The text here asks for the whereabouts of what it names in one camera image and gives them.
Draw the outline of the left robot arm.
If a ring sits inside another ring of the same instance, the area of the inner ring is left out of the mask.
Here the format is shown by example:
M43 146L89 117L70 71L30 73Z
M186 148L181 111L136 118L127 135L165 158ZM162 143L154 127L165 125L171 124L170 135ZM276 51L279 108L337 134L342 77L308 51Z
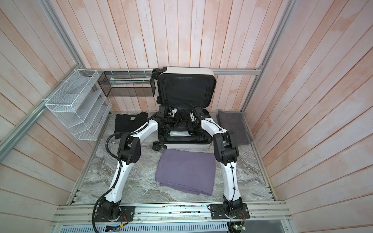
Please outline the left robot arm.
M117 168L107 192L96 201L92 223L98 221L117 221L121 217L120 202L124 185L134 164L141 156L141 141L158 130L159 123L176 113L172 107L160 106L158 112L149 116L139 114L118 114L115 118L115 131L105 143L107 153L117 160Z

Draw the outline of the white cosmetic tube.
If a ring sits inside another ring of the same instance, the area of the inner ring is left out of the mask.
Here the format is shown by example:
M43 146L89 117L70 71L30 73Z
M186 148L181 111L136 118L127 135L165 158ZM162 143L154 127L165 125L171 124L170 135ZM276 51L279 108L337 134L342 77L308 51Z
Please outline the white cosmetic tube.
M190 137L191 134L188 131L170 131L168 133L170 136L188 136Z

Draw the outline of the purple towel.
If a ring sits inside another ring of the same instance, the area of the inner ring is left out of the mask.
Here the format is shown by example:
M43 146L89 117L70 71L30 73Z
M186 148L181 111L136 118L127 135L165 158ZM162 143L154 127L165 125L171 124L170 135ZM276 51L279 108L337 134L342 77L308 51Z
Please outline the purple towel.
M178 191L211 196L215 171L212 153L166 149L159 160L155 180Z

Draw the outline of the black t-shirt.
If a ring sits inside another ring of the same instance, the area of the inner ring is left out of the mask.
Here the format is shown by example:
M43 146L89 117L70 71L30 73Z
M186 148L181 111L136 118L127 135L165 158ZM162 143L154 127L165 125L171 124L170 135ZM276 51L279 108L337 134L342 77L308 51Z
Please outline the black t-shirt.
M146 127L148 122L148 113L141 112L139 114L117 114L115 118L115 131L127 133L139 133Z

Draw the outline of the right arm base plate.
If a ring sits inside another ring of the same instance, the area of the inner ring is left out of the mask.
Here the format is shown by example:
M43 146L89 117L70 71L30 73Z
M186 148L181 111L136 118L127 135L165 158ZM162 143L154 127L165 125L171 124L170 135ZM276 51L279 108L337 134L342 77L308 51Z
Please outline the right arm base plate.
M212 219L249 219L247 204L241 207L229 207L227 204L210 204L207 206Z

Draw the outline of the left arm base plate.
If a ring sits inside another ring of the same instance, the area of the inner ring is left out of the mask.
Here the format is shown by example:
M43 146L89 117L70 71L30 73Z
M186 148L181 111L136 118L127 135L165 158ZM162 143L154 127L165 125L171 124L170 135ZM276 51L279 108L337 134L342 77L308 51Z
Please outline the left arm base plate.
M94 222L131 222L134 219L135 206L99 206L92 216Z

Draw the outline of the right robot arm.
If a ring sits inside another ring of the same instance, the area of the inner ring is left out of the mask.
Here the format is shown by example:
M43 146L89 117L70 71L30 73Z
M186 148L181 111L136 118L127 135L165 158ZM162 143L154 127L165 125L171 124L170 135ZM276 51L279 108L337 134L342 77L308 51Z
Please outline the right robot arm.
M228 131L217 124L200 107L193 109L190 117L213 138L214 156L221 166L224 181L222 207L228 218L236 216L243 210L237 179L239 148L236 136L233 131Z

